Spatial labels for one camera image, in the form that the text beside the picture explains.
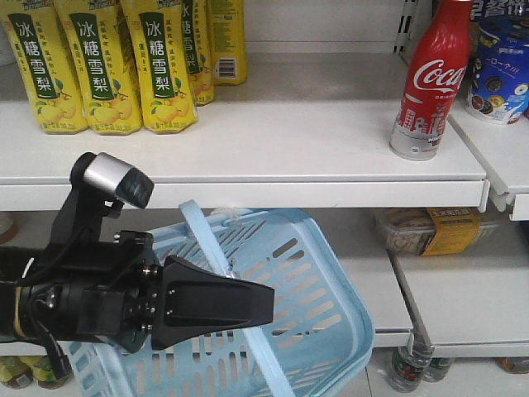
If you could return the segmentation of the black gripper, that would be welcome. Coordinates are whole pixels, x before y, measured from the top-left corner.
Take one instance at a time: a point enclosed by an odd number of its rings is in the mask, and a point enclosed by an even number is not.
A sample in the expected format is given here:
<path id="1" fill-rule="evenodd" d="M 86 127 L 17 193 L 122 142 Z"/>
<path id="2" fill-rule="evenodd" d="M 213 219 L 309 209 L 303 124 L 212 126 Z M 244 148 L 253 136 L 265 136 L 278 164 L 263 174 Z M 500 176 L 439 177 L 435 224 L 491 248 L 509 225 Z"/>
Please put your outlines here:
<path id="1" fill-rule="evenodd" d="M 212 332 L 274 319 L 274 289 L 206 271 L 180 256 L 161 270 L 148 232 L 116 242 L 53 246 L 17 281 L 16 338 L 48 352 L 60 342 L 156 351 Z"/>

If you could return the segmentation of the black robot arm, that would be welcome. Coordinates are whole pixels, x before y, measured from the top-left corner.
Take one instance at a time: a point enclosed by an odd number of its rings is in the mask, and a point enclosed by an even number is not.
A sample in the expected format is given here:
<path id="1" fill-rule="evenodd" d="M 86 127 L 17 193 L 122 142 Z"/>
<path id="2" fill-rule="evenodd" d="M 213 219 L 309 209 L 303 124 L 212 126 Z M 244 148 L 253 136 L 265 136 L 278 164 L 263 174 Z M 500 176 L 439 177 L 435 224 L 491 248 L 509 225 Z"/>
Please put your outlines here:
<path id="1" fill-rule="evenodd" d="M 58 265 L 45 260 L 60 254 Z M 1 339 L 47 349 L 59 342 L 156 351 L 193 337 L 270 323 L 274 290 L 204 270 L 180 256 L 159 261 L 149 233 L 54 250 L 1 251 Z"/>

